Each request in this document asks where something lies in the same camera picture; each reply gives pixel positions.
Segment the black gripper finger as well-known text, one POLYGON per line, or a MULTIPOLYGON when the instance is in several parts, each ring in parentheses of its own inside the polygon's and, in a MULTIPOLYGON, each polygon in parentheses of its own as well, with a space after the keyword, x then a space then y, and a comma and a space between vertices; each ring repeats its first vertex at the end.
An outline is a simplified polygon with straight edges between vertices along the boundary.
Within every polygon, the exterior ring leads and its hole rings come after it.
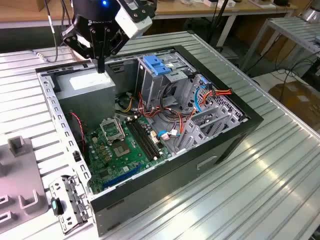
POLYGON ((125 35, 120 27, 104 27, 102 31, 102 48, 100 53, 100 73, 105 72, 105 60, 115 55, 125 44, 125 35))
POLYGON ((85 45, 84 43, 80 42, 80 34, 77 33, 75 27, 70 25, 66 30, 61 33, 61 37, 63 42, 74 50, 78 55, 85 59, 90 59, 91 62, 94 64, 97 72, 99 74, 102 73, 102 59, 101 55, 95 48, 95 45, 89 43, 89 46, 85 45))

